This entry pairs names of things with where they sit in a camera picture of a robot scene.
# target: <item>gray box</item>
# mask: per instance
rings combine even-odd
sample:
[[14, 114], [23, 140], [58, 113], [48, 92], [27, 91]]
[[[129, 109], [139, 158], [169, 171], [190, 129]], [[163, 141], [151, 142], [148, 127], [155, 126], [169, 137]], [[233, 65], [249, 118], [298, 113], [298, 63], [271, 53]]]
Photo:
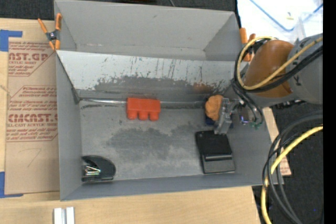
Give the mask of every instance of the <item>gray box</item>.
[[[204, 175], [195, 133], [207, 97], [224, 94], [241, 50], [233, 12], [55, 0], [61, 200], [261, 185], [266, 126], [228, 138], [236, 170]], [[158, 121], [128, 120], [127, 97], [161, 101]], [[81, 156], [116, 166], [110, 183], [81, 181]]]

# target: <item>orange block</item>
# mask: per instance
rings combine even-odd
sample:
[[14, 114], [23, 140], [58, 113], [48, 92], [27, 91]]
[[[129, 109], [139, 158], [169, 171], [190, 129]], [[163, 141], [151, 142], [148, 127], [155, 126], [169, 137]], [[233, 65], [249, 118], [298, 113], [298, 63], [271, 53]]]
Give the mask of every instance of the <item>orange block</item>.
[[126, 113], [129, 120], [157, 121], [161, 112], [160, 101], [156, 99], [127, 98]]

